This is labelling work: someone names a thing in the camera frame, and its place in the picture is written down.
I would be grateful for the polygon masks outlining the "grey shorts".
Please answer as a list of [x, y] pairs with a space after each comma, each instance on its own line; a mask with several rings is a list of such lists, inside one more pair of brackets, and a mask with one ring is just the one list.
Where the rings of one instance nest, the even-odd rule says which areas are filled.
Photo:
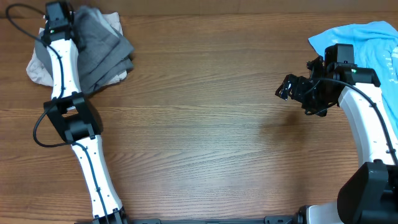
[[133, 68], [134, 47], [112, 28], [99, 9], [82, 6], [74, 13], [62, 9], [48, 16], [39, 30], [36, 55], [53, 79], [52, 97], [90, 95], [112, 75]]

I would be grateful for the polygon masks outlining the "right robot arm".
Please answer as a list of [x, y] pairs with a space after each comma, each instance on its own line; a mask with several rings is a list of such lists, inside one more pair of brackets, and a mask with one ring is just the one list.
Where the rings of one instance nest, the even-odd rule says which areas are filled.
[[308, 78], [288, 74], [275, 94], [324, 117], [332, 106], [345, 113], [358, 152], [358, 170], [335, 202], [305, 205], [287, 223], [397, 223], [397, 138], [372, 68], [354, 62], [350, 44], [335, 44], [307, 62]]

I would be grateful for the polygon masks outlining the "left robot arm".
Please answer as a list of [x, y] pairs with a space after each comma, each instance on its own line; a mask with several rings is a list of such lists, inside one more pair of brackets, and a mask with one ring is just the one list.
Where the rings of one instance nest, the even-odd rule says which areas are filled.
[[104, 159], [100, 118], [80, 88], [78, 36], [68, 3], [46, 4], [45, 18], [42, 40], [50, 55], [53, 76], [52, 99], [44, 103], [45, 113], [80, 163], [90, 194], [92, 222], [128, 223]]

